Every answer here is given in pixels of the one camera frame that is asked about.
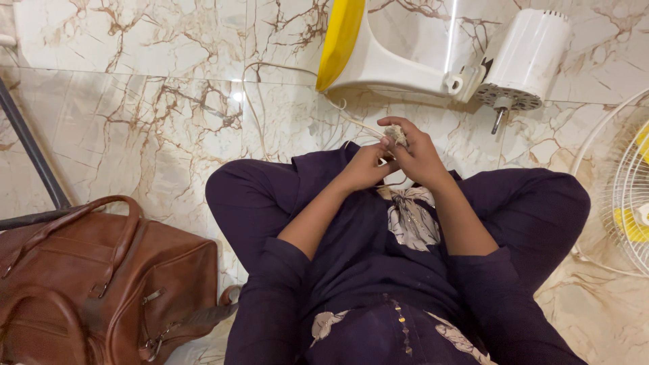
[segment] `bag handle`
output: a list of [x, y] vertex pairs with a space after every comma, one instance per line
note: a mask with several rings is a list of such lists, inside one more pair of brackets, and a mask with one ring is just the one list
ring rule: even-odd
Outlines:
[[72, 304], [54, 290], [42, 286], [26, 286], [11, 297], [8, 306], [0, 313], [0, 361], [3, 359], [6, 328], [18, 305], [27, 298], [45, 299], [54, 303], [67, 321], [67, 335], [72, 340], [72, 353], [79, 365], [90, 365], [86, 346], [86, 335], [81, 327], [81, 320]]
[[128, 203], [129, 216], [127, 217], [124, 230], [122, 231], [119, 238], [117, 239], [117, 244], [113, 249], [111, 265], [108, 266], [108, 269], [104, 274], [102, 280], [96, 282], [92, 286], [92, 288], [90, 288], [90, 297], [102, 297], [106, 292], [106, 288], [108, 287], [110, 280], [112, 279], [113, 272], [115, 272], [115, 270], [117, 270], [119, 265], [121, 265], [122, 261], [124, 261], [124, 258], [126, 257], [126, 254], [129, 251], [130, 244], [133, 241], [133, 235], [135, 234], [135, 230], [138, 226], [138, 223], [140, 222], [140, 214], [141, 214], [140, 206], [133, 198], [125, 195], [111, 195], [111, 196], [99, 198], [95, 201], [91, 201], [90, 203], [81, 206], [78, 210], [75, 210], [74, 212], [68, 214], [67, 216], [58, 218], [57, 220], [51, 222], [50, 224], [36, 231], [25, 242], [24, 245], [22, 245], [19, 249], [15, 250], [12, 254], [8, 256], [9, 259], [7, 261], [9, 262], [9, 264], [3, 265], [3, 267], [6, 267], [6, 269], [2, 278], [4, 279], [9, 274], [11, 269], [16, 267], [16, 264], [18, 263], [20, 258], [24, 257], [25, 253], [29, 252], [31, 249], [33, 249], [38, 244], [43, 242], [43, 240], [45, 240], [50, 234], [52, 234], [58, 229], [61, 229], [69, 224], [72, 224], [73, 222], [79, 220], [81, 217], [87, 215], [93, 210], [103, 205], [113, 203], [114, 201], [125, 201], [126, 203]]

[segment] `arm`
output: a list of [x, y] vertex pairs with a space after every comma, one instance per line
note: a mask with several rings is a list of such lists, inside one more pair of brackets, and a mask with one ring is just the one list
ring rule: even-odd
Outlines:
[[259, 265], [239, 299], [228, 337], [225, 364], [294, 364], [299, 346], [295, 296], [327, 227], [347, 196], [373, 186], [396, 171], [392, 161], [379, 166], [386, 148], [361, 148], [277, 238], [269, 237]]
[[408, 150], [381, 142], [396, 156], [404, 173], [429, 189], [444, 232], [449, 272], [478, 320], [492, 359], [500, 365], [584, 364], [547, 322], [543, 311], [521, 285], [508, 248], [498, 248], [426, 133], [404, 118], [388, 117], [379, 125], [400, 125]]

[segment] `purple clothing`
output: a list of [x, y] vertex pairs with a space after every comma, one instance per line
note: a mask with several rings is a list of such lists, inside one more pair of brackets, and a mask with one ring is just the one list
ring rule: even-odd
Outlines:
[[[309, 153], [292, 164], [237, 160], [210, 177], [207, 202], [250, 273], [226, 364], [476, 364], [424, 310], [480, 348], [481, 340], [499, 365], [585, 364], [532, 299], [588, 216], [589, 197], [574, 177], [511, 169], [458, 181], [501, 247], [486, 257], [449, 256], [444, 243], [430, 252], [400, 245], [387, 229], [390, 202], [374, 188], [355, 192], [310, 262], [276, 237], [358, 148]], [[417, 203], [437, 219], [433, 207]], [[314, 316], [348, 309], [309, 349]]]

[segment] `hand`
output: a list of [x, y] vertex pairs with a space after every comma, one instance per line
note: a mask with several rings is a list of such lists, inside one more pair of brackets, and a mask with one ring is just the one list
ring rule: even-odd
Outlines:
[[408, 149], [400, 144], [395, 145], [395, 141], [387, 136], [381, 138], [381, 143], [394, 154], [407, 177], [431, 191], [452, 181], [428, 133], [420, 131], [406, 118], [387, 117], [377, 123], [384, 127], [396, 124], [403, 129], [408, 140]]
[[[381, 158], [388, 162], [380, 165]], [[358, 150], [354, 158], [338, 174], [332, 184], [335, 184], [346, 193], [352, 193], [374, 186], [397, 170], [399, 170], [399, 165], [387, 153], [385, 145], [380, 143], [366, 145]]]

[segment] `black metal rod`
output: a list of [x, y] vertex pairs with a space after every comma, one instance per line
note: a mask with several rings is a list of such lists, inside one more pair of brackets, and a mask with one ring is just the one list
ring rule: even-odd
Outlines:
[[64, 208], [61, 210], [52, 210], [51, 212], [29, 214], [28, 216], [9, 218], [7, 220], [0, 221], [0, 231], [5, 231], [7, 229], [13, 229], [18, 227], [23, 227], [26, 225], [32, 225], [36, 223], [43, 223], [47, 221], [57, 220], [70, 212], [76, 210], [77, 207]]
[[2, 79], [0, 79], [0, 105], [2, 105], [2, 109], [4, 109], [6, 117], [9, 119], [11, 126], [16, 131], [16, 134], [18, 135], [20, 142], [23, 144], [27, 155], [32, 160], [32, 164], [34, 164], [34, 167], [38, 172], [38, 176], [40, 176], [41, 181], [43, 181], [45, 189], [47, 189], [50, 198], [52, 198], [52, 203], [54, 203], [56, 209], [58, 210], [61, 208], [70, 207], [70, 202], [67, 200], [65, 193], [63, 193], [63, 189], [61, 189], [61, 186], [58, 184], [54, 173], [52, 173], [52, 170], [49, 168], [45, 157], [41, 153], [38, 144], [34, 140], [32, 133], [27, 127], [23, 116], [20, 114], [18, 107], [16, 107], [14, 100], [9, 94], [9, 90], [7, 90]]

